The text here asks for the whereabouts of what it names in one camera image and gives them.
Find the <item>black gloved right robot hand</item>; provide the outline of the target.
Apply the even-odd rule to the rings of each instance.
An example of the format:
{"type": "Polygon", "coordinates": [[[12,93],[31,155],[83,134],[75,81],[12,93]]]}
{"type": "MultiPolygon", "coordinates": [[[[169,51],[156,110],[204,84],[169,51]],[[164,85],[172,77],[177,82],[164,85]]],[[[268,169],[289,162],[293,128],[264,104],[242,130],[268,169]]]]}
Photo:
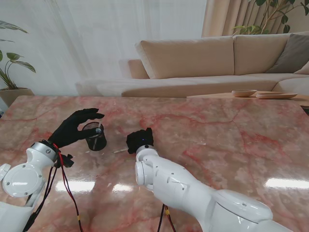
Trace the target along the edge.
{"type": "Polygon", "coordinates": [[[152,129],[147,128],[146,130],[139,130],[129,134],[126,138],[126,144],[129,154],[136,153],[137,150],[142,146],[153,146],[154,139],[152,129]]]}

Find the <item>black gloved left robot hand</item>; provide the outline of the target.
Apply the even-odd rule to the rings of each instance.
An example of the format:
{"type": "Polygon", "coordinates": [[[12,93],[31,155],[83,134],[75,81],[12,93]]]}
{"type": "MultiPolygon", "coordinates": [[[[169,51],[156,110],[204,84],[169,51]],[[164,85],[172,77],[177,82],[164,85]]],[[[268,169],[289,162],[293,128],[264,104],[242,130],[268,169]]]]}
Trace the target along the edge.
{"type": "Polygon", "coordinates": [[[89,108],[75,111],[71,116],[65,119],[61,125],[49,137],[48,142],[62,148],[83,140],[101,134],[102,129],[99,127],[78,130],[80,124],[88,120],[102,119],[104,114],[98,113],[97,108],[89,108]]]}

